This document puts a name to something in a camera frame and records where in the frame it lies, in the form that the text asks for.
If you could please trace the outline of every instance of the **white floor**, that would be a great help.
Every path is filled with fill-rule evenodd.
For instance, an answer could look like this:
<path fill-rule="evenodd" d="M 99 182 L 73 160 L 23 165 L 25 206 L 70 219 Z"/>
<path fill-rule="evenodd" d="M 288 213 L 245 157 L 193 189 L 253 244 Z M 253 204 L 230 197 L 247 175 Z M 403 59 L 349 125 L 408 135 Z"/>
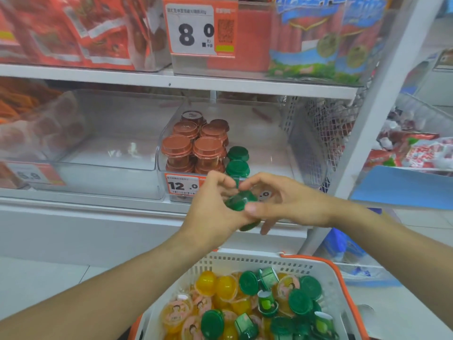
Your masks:
<path fill-rule="evenodd" d="M 395 212 L 408 228 L 453 246 L 453 212 Z M 0 320 L 105 270 L 0 257 Z M 375 334 L 383 340 L 453 339 L 453 332 L 404 287 L 350 287 L 349 292 L 356 304 L 374 310 Z"/>

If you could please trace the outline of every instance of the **store shelf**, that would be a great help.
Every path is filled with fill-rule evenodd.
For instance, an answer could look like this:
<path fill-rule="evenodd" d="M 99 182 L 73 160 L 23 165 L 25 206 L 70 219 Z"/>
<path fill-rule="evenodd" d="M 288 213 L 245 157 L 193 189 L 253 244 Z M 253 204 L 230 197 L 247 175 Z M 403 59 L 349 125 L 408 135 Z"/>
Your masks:
<path fill-rule="evenodd" d="M 172 68 L 149 73 L 0 64 L 0 76 L 333 99 L 354 99 L 357 92 L 338 85 L 174 75 Z"/>

